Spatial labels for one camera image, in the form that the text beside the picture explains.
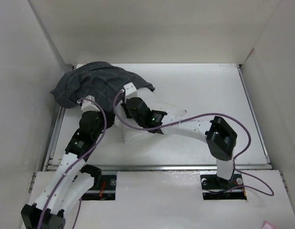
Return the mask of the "white pillow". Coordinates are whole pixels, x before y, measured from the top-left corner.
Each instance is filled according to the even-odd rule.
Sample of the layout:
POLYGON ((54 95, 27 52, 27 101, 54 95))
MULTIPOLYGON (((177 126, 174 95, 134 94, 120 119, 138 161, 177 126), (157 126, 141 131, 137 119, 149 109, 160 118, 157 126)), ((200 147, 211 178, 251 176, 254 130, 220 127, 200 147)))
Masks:
POLYGON ((132 87, 116 95, 114 113, 116 126, 122 130, 123 142, 128 144, 151 134, 160 134, 160 129, 146 131, 146 128, 160 126, 165 115, 179 120, 187 111, 163 102, 148 88, 134 90, 132 87))

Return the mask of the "dark grey checked pillowcase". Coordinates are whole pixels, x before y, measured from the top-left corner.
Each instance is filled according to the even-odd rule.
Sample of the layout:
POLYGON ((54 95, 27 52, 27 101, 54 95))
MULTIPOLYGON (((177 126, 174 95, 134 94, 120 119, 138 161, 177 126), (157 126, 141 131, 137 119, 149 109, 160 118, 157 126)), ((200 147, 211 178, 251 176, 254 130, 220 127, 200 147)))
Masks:
POLYGON ((51 91, 55 101, 61 107, 72 109, 77 101, 88 95, 94 97, 95 102, 102 107, 107 118, 107 128, 114 124, 115 114, 112 104, 117 93, 123 86, 133 83, 137 89, 155 87, 136 73, 108 62, 90 62, 75 70, 65 73, 51 91))

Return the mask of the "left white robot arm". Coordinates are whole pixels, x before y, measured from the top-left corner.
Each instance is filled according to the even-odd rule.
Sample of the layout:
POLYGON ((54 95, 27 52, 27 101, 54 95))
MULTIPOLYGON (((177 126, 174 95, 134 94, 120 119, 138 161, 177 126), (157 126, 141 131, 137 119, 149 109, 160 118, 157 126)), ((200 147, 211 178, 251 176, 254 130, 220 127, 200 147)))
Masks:
POLYGON ((101 169, 86 162, 104 137, 106 127, 103 111, 82 113, 79 128, 71 137, 53 178, 33 204, 26 204, 21 210, 25 228, 64 228, 65 216, 83 194, 101 185, 101 169))

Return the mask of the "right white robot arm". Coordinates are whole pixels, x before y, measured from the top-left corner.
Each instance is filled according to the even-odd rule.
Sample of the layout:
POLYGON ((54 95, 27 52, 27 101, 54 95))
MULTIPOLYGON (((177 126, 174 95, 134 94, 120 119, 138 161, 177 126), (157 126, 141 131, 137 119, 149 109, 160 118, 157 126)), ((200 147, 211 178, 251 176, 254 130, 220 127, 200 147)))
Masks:
POLYGON ((135 129, 152 134, 180 135, 200 140, 208 145, 210 154, 216 159, 216 183, 226 188, 233 182, 233 154, 237 133, 220 116, 212 120, 183 120, 165 111, 150 109, 140 97, 124 100, 121 104, 126 118, 132 119, 135 129))

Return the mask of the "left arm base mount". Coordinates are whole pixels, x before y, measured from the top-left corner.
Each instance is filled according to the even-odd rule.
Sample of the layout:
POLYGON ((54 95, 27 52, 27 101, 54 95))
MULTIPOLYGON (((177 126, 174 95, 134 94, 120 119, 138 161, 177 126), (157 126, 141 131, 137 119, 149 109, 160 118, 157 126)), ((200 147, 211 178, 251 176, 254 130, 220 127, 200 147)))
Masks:
POLYGON ((116 197, 117 174, 104 174, 98 185, 94 185, 82 196, 82 201, 111 201, 116 197))

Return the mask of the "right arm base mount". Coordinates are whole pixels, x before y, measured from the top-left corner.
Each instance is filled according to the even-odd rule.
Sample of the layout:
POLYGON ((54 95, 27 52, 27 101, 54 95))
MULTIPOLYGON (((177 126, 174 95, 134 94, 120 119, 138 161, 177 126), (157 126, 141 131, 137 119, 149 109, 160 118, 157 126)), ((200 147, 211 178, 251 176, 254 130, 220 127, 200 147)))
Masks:
POLYGON ((234 173, 228 181, 216 174, 200 174, 204 200, 247 200, 240 173, 234 173))

